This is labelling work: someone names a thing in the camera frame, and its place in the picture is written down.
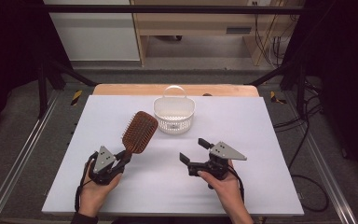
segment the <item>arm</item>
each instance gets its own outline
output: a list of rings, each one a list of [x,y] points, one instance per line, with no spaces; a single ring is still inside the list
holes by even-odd
[[[237,178],[228,173],[224,180],[218,180],[208,172],[198,175],[210,184],[217,193],[220,203],[234,224],[253,224],[253,220],[243,204]]]
[[[109,185],[103,186],[97,185],[86,175],[84,180],[85,185],[80,194],[80,208],[78,213],[74,215],[72,223],[90,223],[92,220],[98,222],[98,218],[96,218],[97,214],[103,206],[109,192],[118,185],[121,176],[122,174],[118,174],[112,179]]]

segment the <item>floor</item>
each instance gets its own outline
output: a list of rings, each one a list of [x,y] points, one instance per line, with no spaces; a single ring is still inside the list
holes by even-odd
[[[145,65],[136,63],[74,63],[76,70],[90,79],[102,83],[230,83],[245,84],[265,75],[273,67],[266,63],[254,67],[246,46],[240,37],[198,37],[184,36],[176,41],[171,36],[155,36],[150,39]],[[0,116],[0,188],[4,194],[0,202],[0,223],[67,223],[69,217],[54,217],[42,214],[41,207],[46,199],[49,186],[61,164],[62,157],[76,123],[81,116],[87,96],[93,88],[87,87],[71,77],[64,76],[67,86],[64,91],[49,89],[50,99],[55,99],[46,123],[38,123],[37,83],[31,82],[11,93],[7,107]],[[296,112],[291,104],[295,98],[294,91],[281,91],[281,77],[275,77],[258,87],[260,96],[264,97],[273,124],[293,119]],[[313,85],[320,85],[317,78],[309,77]],[[78,103],[71,105],[77,90],[82,90]],[[271,100],[271,92],[278,100]],[[311,97],[315,92],[307,91]],[[320,109],[318,100],[310,102],[310,108]],[[40,134],[29,139],[33,127],[39,125]],[[283,156],[289,163],[296,147],[300,144],[305,125],[294,128],[277,128]],[[351,159],[344,159],[340,143],[331,128],[331,124],[321,111],[310,117],[310,132],[307,141],[299,151],[291,168],[293,175],[304,175],[308,179],[294,177],[297,192],[303,197],[300,201],[311,209],[305,209],[303,217],[269,217],[266,223],[358,223],[358,164]],[[344,200],[332,198],[326,200],[324,191],[331,189],[326,177],[315,163],[314,151],[319,151],[337,183],[338,191]],[[16,159],[24,155],[24,163]],[[9,185],[7,174],[16,177]],[[348,205],[346,215],[353,218],[344,220],[340,207]],[[101,217],[102,221],[111,217]]]

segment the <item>table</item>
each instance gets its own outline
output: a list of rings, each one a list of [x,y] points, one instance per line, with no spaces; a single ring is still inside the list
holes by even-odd
[[[122,150],[120,136],[131,116],[139,110],[153,114],[153,101],[168,86],[103,84],[95,88],[43,206],[44,213],[73,214],[76,187],[88,156],[101,145],[112,153]],[[208,160],[208,151],[197,144],[198,138],[202,137],[214,144],[224,141],[248,157],[248,161],[234,161],[234,167],[243,181],[245,203],[251,215],[303,215],[264,100],[257,97],[256,88],[233,85],[181,87],[196,101],[193,126],[181,135],[168,135],[157,130],[146,150],[134,155],[126,165],[120,184],[109,194],[101,213],[114,216],[225,216],[215,192],[200,178],[189,176],[179,161],[179,152],[192,161]],[[206,92],[213,97],[200,96]],[[239,113],[227,116],[227,111]]]

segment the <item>gray carpet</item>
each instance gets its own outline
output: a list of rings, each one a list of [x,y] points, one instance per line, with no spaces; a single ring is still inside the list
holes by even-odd
[[[249,76],[233,71],[217,70],[197,74],[184,75],[176,71],[170,76],[167,72],[156,74],[139,74],[136,72],[114,71],[115,75],[109,75],[112,71],[98,71],[87,74],[93,80],[104,83],[246,83],[257,76],[257,71]],[[260,86],[260,95],[265,98],[272,123],[287,121],[294,117],[294,113],[288,104],[272,103],[270,91],[275,91],[277,98],[284,100],[285,94],[279,91],[274,83]],[[77,105],[70,105],[75,91],[82,90]],[[71,141],[71,132],[76,128],[87,96],[92,93],[92,88],[69,83],[61,92],[59,101],[53,114],[44,129],[34,152],[26,163],[21,177],[7,200],[0,218],[20,218],[35,220],[68,221],[69,217],[55,217],[41,213],[41,208],[46,200],[45,193],[49,189],[59,169],[65,154],[67,144]],[[8,98],[8,104],[0,117],[0,185],[4,181],[11,164],[16,159],[28,134],[36,122],[38,113],[36,82],[17,88]],[[358,164],[356,161],[343,159],[340,154],[340,145],[330,128],[330,124],[323,114],[317,113],[310,119],[310,128],[314,138],[328,160],[338,184],[350,204],[352,212],[358,220]],[[290,131],[277,133],[283,156],[286,162],[293,157],[297,145],[302,138],[302,132],[296,128]],[[307,147],[301,148],[291,170],[292,174],[305,175],[322,184],[318,172],[310,158]],[[297,192],[301,192],[303,204],[309,207],[321,208],[325,204],[321,191],[303,179],[294,179]],[[102,217],[102,220],[110,220],[112,217]],[[322,213],[305,210],[303,217],[270,217],[267,223],[340,223],[334,205],[330,203]]]

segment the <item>basket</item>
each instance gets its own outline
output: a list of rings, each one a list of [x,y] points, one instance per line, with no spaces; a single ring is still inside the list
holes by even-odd
[[[166,96],[168,90],[179,89],[184,97]],[[153,103],[158,128],[168,134],[187,132],[193,122],[196,103],[187,98],[186,91],[180,86],[169,86]]]

